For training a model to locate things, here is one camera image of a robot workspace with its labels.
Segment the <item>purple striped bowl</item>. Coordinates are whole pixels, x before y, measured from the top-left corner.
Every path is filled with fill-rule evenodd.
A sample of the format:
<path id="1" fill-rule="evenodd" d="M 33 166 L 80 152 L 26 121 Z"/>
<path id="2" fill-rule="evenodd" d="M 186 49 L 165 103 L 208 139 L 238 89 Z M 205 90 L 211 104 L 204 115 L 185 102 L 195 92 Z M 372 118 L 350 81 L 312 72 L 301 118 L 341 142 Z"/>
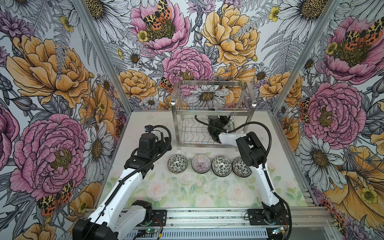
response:
<path id="1" fill-rule="evenodd" d="M 195 155 L 191 161 L 193 170 L 199 174 L 208 172 L 211 168 L 211 164 L 211 159 L 203 154 Z"/>

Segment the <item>black white floral bowl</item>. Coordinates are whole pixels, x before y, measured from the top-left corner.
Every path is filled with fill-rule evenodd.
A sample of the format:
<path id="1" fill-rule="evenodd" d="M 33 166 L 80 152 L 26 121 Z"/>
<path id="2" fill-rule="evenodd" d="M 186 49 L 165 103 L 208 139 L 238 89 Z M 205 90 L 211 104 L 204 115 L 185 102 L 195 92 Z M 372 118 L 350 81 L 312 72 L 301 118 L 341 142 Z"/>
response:
<path id="1" fill-rule="evenodd" d="M 232 172 L 231 161 L 225 156 L 216 156 L 212 161 L 212 170 L 218 177 L 227 177 Z"/>

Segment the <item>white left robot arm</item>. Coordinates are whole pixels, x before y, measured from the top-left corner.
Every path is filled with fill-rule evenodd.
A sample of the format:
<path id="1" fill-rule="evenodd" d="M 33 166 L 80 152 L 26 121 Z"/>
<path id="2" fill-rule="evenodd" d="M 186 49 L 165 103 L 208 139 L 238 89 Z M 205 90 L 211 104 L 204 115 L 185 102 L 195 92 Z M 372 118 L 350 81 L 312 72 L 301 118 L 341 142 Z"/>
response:
<path id="1" fill-rule="evenodd" d="M 152 204 L 137 201 L 123 212 L 123 208 L 154 163 L 172 149 L 172 135 L 164 126 L 149 126 L 139 139 L 139 146 L 124 165 L 122 174 L 104 201 L 86 220 L 78 220 L 73 227 L 74 240 L 122 240 L 137 225 L 152 219 Z"/>

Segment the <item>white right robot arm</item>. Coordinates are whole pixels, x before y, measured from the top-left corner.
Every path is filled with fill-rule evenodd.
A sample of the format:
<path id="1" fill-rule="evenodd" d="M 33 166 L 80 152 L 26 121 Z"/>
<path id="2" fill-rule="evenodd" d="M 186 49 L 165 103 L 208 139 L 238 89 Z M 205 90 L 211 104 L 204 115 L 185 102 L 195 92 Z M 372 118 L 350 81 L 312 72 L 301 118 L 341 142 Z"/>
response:
<path id="1" fill-rule="evenodd" d="M 215 142 L 237 147 L 245 165 L 256 175 L 264 209 L 264 221 L 272 225 L 276 224 L 279 218 L 284 217 L 287 223 L 290 224 L 292 222 L 290 206 L 275 190 L 267 166 L 267 158 L 272 148 L 271 131 L 265 124 L 255 121 L 244 123 L 233 130 L 228 130 L 224 126 L 229 123 L 229 120 L 230 118 L 227 116 L 209 116 L 207 123 L 201 123 L 208 127 L 208 132 Z M 238 132 L 249 125 L 257 125 L 264 128 L 269 141 L 267 147 L 264 147 L 256 133 Z"/>

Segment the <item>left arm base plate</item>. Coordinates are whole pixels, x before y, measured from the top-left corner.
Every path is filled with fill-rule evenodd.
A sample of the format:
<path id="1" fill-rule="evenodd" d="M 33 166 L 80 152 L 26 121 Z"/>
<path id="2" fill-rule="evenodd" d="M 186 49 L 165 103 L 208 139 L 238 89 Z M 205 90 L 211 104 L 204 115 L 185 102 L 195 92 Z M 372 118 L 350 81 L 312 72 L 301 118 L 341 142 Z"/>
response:
<path id="1" fill-rule="evenodd" d="M 165 227 L 167 222 L 167 210 L 153 210 L 150 220 L 138 224 L 138 227 Z"/>

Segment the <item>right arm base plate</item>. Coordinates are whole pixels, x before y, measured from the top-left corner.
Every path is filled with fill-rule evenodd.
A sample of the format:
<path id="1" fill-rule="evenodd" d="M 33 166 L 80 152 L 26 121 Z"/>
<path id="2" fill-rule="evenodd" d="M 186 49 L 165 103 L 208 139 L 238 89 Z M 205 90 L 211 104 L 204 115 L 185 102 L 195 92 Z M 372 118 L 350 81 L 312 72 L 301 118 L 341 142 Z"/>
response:
<path id="1" fill-rule="evenodd" d="M 248 221 L 251 226 L 261 226 L 261 225 L 283 225 L 287 226 L 289 222 L 289 215 L 286 210 L 283 211 L 278 217 L 268 221 L 267 217 L 264 214 L 264 209 L 247 209 Z"/>

